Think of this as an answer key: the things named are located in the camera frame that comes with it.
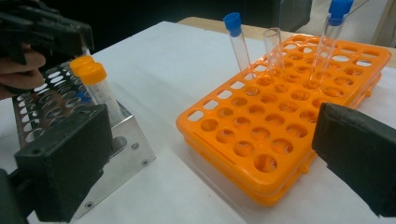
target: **blue test tube cap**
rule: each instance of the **blue test tube cap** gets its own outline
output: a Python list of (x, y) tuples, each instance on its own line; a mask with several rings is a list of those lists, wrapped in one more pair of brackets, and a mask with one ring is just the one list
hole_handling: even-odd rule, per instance
[(225, 28), (230, 32), (230, 36), (237, 37), (242, 33), (241, 16), (239, 12), (232, 12), (223, 18)]
[(339, 26), (344, 21), (344, 16), (349, 13), (354, 0), (332, 0), (329, 7), (329, 24)]

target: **white table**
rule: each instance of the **white table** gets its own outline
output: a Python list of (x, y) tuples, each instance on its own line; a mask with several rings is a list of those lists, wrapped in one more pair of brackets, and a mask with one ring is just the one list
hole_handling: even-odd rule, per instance
[[(265, 52), (247, 39), (251, 61)], [(157, 159), (75, 223), (396, 223), (369, 206), (317, 158), (275, 207), (262, 207), (189, 148), (177, 116), (238, 72), (227, 35), (161, 22), (93, 55)], [(360, 111), (396, 127), (395, 69), (385, 68)], [(19, 150), (10, 100), (0, 102), (0, 167)], [(30, 223), (38, 223), (34, 214)]]

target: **metal test tube rack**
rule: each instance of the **metal test tube rack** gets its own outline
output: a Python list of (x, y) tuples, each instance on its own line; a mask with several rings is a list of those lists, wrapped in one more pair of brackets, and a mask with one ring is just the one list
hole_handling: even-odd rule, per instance
[[(21, 148), (45, 134), (47, 129), (56, 128), (69, 115), (93, 105), (81, 81), (73, 75), (69, 62), (61, 63), (43, 75), (46, 83), (42, 87), (13, 98)], [(104, 167), (104, 174), (93, 185), (74, 219), (89, 212), (155, 160), (134, 115), (119, 105), (123, 121), (111, 130), (114, 153)]]

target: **orange test tube rack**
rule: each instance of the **orange test tube rack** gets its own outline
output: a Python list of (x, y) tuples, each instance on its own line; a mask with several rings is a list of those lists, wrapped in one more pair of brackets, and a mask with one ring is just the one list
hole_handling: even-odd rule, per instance
[(263, 55), (253, 80), (238, 73), (177, 118), (187, 144), (261, 205), (275, 205), (309, 172), (320, 104), (356, 108), (390, 58), (384, 48), (338, 40), (320, 90), (309, 90), (318, 42), (293, 35), (282, 43), (287, 92), (276, 92)]

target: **orange cap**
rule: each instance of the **orange cap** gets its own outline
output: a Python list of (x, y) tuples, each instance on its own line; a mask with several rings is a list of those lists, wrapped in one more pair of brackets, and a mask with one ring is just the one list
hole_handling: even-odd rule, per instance
[(101, 63), (87, 63), (78, 69), (78, 77), (84, 85), (94, 85), (107, 77)]
[(78, 69), (88, 63), (94, 63), (93, 57), (86, 55), (76, 58), (75, 60), (71, 61), (69, 66), (72, 69), (74, 75), (79, 77)]

